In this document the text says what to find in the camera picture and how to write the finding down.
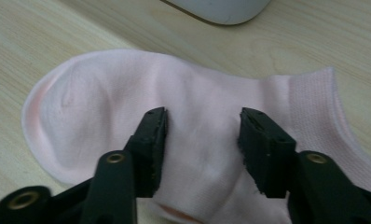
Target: wood grain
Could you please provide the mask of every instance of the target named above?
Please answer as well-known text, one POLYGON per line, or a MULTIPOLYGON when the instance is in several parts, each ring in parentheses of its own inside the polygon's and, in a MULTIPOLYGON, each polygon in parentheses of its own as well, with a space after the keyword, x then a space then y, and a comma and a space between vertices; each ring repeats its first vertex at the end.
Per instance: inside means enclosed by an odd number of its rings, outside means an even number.
MULTIPOLYGON (((350 126, 371 156, 371 0, 272 0, 237 26, 202 22, 159 0, 0 0, 0 199, 31 185, 66 189, 26 146, 22 104, 58 64, 116 48, 167 53, 242 77, 334 66, 350 126)), ((151 216, 141 205, 140 223, 153 223, 151 216)))

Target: metal rivet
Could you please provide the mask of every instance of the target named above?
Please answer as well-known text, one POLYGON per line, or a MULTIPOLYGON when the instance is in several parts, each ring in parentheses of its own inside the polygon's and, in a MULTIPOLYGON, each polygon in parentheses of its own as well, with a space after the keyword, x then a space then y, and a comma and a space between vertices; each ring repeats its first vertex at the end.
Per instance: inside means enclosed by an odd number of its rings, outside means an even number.
POLYGON ((106 161, 109 163, 116 163, 116 162, 121 162, 125 159, 125 156, 122 154, 113 154, 107 157, 106 161))
POLYGON ((37 191, 23 192, 8 203, 8 208, 12 210, 22 209, 37 201, 38 197, 39 193, 37 191))
POLYGON ((324 163, 327 162, 327 160, 319 154, 310 153, 310 154, 307 155, 307 158, 310 161, 320 163, 320 164, 324 164, 324 163))

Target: white object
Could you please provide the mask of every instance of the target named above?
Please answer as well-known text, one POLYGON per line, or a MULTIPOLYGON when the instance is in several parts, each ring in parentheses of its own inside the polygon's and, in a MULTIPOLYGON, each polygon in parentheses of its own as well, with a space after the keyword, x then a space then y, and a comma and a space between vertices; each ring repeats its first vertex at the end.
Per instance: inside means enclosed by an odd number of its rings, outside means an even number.
POLYGON ((206 20, 233 25, 256 16, 270 0, 167 0, 206 20))

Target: tabletop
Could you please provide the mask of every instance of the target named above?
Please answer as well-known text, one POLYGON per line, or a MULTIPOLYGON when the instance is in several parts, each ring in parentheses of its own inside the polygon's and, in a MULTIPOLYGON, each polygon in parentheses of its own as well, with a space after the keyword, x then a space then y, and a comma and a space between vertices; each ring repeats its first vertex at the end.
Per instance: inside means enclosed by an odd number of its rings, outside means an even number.
MULTIPOLYGON (((213 25, 159 0, 0 0, 0 199, 15 189, 65 186, 23 138, 33 85, 78 54, 143 49, 241 77, 335 67, 348 122, 371 157, 371 0, 272 0, 241 25, 213 25)), ((139 203, 139 223, 171 223, 139 203)))

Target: clamp jaw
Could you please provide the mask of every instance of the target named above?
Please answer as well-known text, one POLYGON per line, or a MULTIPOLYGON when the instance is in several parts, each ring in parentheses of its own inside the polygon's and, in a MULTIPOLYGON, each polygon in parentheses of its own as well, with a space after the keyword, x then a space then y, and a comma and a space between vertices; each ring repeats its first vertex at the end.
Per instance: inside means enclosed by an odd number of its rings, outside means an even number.
POLYGON ((295 224, 371 223, 371 192, 354 186, 327 155, 295 152, 295 140, 261 111, 243 108, 239 147, 267 198, 285 198, 295 224))
POLYGON ((46 187, 16 190, 0 202, 0 224, 137 223, 136 197, 159 187, 167 111, 144 114, 124 150, 101 156, 93 178, 56 196, 46 187))

